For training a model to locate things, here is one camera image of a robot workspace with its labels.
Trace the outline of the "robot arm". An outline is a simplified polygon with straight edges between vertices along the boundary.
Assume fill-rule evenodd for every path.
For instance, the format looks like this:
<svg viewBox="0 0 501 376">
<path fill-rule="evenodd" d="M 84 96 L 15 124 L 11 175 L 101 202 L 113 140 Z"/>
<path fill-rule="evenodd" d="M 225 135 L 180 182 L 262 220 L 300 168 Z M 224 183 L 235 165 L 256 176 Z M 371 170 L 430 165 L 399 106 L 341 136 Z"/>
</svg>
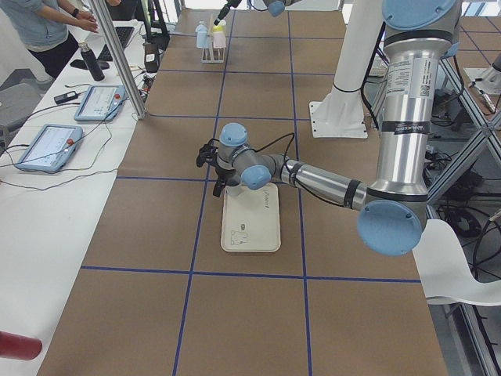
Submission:
<svg viewBox="0 0 501 376">
<path fill-rule="evenodd" d="M 277 17 L 280 15 L 286 7 L 291 6 L 295 4 L 296 2 L 299 2 L 299 0 L 271 0 L 271 1 L 264 1 L 265 4 L 265 11 L 268 11 L 273 17 Z M 227 1 L 221 10 L 219 11 L 219 14 L 216 16 L 213 24 L 215 26 L 218 26 L 228 15 L 229 11 L 231 8 L 236 9 L 241 3 L 241 0 L 229 0 Z"/>
<path fill-rule="evenodd" d="M 312 134 L 334 139 L 340 173 L 263 154 L 244 126 L 229 123 L 204 145 L 223 197 L 221 246 L 273 252 L 280 246 L 272 180 L 356 210 L 363 243 L 383 255 L 412 251 L 431 235 L 422 176 L 440 60 L 456 52 L 458 1 L 357 1 L 329 94 L 310 103 Z"/>
</svg>

